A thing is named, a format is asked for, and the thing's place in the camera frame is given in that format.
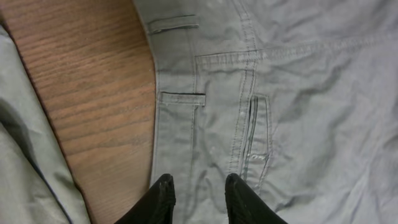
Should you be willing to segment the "grey shorts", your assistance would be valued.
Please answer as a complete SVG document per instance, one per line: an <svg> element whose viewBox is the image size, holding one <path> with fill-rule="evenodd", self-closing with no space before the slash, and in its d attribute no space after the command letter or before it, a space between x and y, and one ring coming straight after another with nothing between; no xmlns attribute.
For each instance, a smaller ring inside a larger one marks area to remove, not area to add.
<svg viewBox="0 0 398 224"><path fill-rule="evenodd" d="M397 0L134 4L175 223L226 223L230 173L288 223L397 222Z"/></svg>

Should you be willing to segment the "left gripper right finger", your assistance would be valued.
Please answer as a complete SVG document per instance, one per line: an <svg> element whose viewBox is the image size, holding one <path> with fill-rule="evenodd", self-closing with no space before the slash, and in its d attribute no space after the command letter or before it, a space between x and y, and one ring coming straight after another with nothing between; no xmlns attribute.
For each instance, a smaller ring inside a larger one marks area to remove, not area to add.
<svg viewBox="0 0 398 224"><path fill-rule="evenodd" d="M227 176L225 198L229 224L287 224L238 174Z"/></svg>

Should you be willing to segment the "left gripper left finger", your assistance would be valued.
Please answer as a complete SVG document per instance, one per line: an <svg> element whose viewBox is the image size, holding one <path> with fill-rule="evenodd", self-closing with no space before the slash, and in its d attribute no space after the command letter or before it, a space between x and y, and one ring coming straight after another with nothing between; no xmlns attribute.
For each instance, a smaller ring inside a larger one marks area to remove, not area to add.
<svg viewBox="0 0 398 224"><path fill-rule="evenodd" d="M163 174L115 224L172 224L175 203L173 177Z"/></svg>

